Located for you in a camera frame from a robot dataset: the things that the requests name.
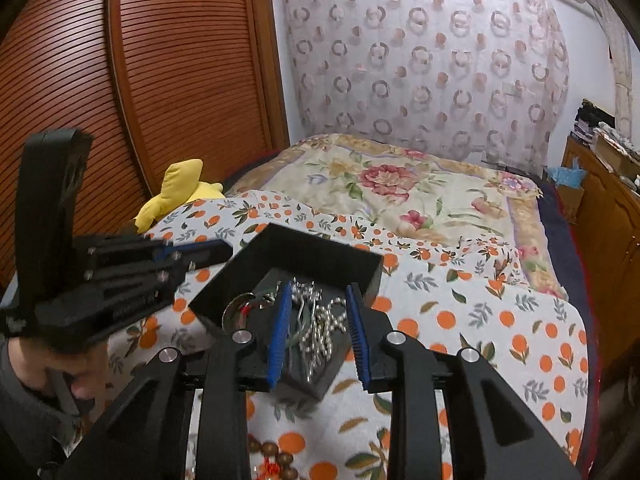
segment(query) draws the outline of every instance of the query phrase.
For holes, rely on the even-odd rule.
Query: person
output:
[[[107,344],[68,355],[34,338],[0,341],[0,426],[34,472],[65,459],[80,423],[61,410],[48,370],[73,377],[75,398],[95,399],[105,388]]]

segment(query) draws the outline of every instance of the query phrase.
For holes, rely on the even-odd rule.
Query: silver bolt head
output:
[[[480,354],[475,348],[463,348],[460,352],[460,357],[467,363],[475,363],[480,358]]]
[[[252,338],[251,332],[248,330],[236,330],[231,337],[238,344],[248,343]]]
[[[160,359],[163,363],[171,363],[175,361],[178,357],[178,351],[175,348],[171,348],[170,346],[167,348],[163,348],[158,353],[158,359]]]
[[[401,345],[406,341],[406,336],[402,332],[389,332],[386,335],[386,340],[392,345]]]

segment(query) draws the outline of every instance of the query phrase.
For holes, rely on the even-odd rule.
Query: stuffed toy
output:
[[[136,228],[143,233],[178,206],[198,199],[224,198],[222,184],[200,182],[202,161],[192,158],[172,164],[164,172],[160,194],[142,206],[136,216]]]

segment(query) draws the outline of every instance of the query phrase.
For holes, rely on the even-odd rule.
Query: black tray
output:
[[[382,256],[350,245],[311,235],[279,224],[269,224],[205,286],[191,301],[190,308],[213,334],[222,332],[222,314],[233,298],[275,286],[278,281],[296,277],[299,282],[313,280],[322,288],[322,303],[343,298],[347,285],[358,283],[365,304],[371,306],[380,288]],[[340,314],[344,310],[335,307]],[[292,318],[297,316],[294,309]],[[266,309],[254,310],[247,329],[269,341],[271,324]],[[282,381],[317,400],[333,382],[351,346],[348,333],[333,334],[333,358],[314,372],[311,384],[302,376],[299,356],[287,352]]]

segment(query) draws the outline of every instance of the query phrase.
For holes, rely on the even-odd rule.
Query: circle pattern curtain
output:
[[[540,174],[566,99],[548,0],[285,0],[308,135]]]

